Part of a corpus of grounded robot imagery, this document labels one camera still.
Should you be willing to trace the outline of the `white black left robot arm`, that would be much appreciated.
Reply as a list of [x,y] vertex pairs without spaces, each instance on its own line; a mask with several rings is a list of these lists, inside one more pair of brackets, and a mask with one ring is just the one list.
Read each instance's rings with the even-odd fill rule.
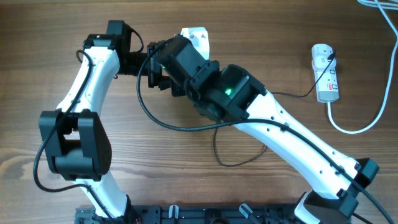
[[135,33],[124,21],[109,21],[105,34],[90,34],[76,52],[81,67],[66,97],[55,110],[43,111],[39,118],[42,145],[34,161],[34,181],[45,192],[57,192],[39,180],[39,161],[45,155],[50,171],[72,182],[61,191],[81,188],[94,205],[88,222],[140,222],[129,196],[110,172],[112,148],[100,120],[109,86],[118,75],[142,71],[151,84],[157,83],[144,60],[159,43],[132,52]]

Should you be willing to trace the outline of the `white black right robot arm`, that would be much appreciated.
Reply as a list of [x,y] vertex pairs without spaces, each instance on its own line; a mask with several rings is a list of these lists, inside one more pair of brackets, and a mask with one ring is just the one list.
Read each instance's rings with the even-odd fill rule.
[[157,61],[182,87],[198,112],[234,126],[270,147],[310,184],[294,209],[304,223],[347,223],[357,195],[378,172],[370,159],[353,159],[322,141],[293,118],[273,94],[238,65],[221,68],[182,36],[160,51]]

